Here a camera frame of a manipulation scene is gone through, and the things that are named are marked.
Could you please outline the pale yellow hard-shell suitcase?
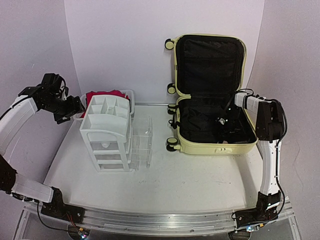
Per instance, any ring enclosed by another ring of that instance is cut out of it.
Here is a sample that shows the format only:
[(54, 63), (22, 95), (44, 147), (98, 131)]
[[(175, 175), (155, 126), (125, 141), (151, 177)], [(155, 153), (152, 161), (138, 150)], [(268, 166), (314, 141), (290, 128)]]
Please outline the pale yellow hard-shell suitcase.
[(169, 94), (177, 94), (167, 112), (175, 136), (166, 141), (170, 152), (189, 155), (240, 155), (258, 142), (247, 111), (234, 104), (226, 113), (234, 119), (240, 132), (228, 140), (218, 133), (216, 122), (222, 103), (242, 89), (246, 46), (236, 37), (210, 34), (184, 34), (164, 43), (173, 51), (174, 82)]

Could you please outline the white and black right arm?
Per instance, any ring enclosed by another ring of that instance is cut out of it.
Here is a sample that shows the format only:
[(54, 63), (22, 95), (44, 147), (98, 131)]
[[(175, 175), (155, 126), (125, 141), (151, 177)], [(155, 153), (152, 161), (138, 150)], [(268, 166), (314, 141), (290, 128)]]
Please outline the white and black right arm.
[(248, 93), (241, 89), (222, 103), (217, 122), (224, 125), (231, 105), (256, 114), (257, 148), (263, 160), (262, 182), (254, 208), (234, 212), (238, 227), (265, 224), (276, 220), (285, 205), (285, 193), (280, 185), (281, 142), (288, 130), (286, 114), (276, 99)]

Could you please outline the white plastic drawer organizer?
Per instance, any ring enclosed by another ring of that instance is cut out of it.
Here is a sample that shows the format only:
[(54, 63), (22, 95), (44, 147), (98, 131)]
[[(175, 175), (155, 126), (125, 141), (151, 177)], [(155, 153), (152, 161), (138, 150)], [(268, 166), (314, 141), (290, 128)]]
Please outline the white plastic drawer organizer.
[[(131, 172), (151, 166), (153, 124), (150, 116), (131, 116), (127, 124), (92, 124), (82, 120), (79, 131), (99, 173)], [(110, 146), (103, 148), (102, 142), (110, 142)]]

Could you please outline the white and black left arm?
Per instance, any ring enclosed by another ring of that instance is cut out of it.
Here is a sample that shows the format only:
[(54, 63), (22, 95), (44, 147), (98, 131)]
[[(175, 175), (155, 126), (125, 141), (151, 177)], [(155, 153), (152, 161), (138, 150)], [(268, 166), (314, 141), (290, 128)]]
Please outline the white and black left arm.
[[(68, 90), (64, 82), (40, 83), (23, 89), (0, 117), (0, 155), (6, 154), (23, 125), (40, 110), (52, 113), (58, 125), (84, 112), (80, 97), (69, 95)], [(84, 208), (64, 203), (59, 188), (23, 176), (3, 157), (0, 159), (0, 189), (19, 201), (42, 203), (43, 215), (78, 224), (83, 220)]]

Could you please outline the translucent white bottle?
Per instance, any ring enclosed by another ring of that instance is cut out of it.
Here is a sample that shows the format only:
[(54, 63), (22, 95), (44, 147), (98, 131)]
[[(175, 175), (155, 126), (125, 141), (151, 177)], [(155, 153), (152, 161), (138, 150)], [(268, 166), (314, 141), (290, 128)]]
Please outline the translucent white bottle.
[(103, 148), (105, 148), (105, 149), (107, 149), (109, 146), (110, 146), (110, 142), (102, 142), (101, 143), (101, 146), (103, 147)]

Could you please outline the magenta pink garment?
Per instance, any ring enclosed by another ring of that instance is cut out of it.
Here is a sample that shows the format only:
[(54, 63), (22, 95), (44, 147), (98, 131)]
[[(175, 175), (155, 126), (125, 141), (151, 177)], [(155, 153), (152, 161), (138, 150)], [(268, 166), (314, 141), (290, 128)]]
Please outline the magenta pink garment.
[(129, 100), (130, 114), (133, 115), (135, 111), (135, 96), (134, 91), (131, 89), (111, 90), (111, 91), (90, 91), (80, 97), (80, 101), (85, 109), (91, 102), (93, 96), (110, 95), (117, 96)]

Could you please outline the white perforated plastic basket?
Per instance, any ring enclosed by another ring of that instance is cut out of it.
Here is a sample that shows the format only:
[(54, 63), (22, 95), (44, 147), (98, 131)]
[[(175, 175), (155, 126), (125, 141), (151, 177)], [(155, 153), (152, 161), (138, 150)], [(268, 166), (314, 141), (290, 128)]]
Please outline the white perforated plastic basket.
[(80, 97), (84, 112), (73, 116), (75, 121), (98, 124), (127, 124), (135, 111), (135, 96), (130, 89), (89, 91)]

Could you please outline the small white tube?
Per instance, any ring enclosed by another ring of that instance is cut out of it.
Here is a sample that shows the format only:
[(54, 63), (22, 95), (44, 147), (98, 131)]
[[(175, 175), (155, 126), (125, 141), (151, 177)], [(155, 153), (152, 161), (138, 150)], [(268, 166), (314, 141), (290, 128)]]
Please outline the small white tube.
[(218, 120), (218, 122), (219, 122), (220, 124), (222, 124), (222, 125), (224, 125), (224, 124), (226, 123), (226, 121), (225, 121), (223, 118), (220, 118), (220, 119)]

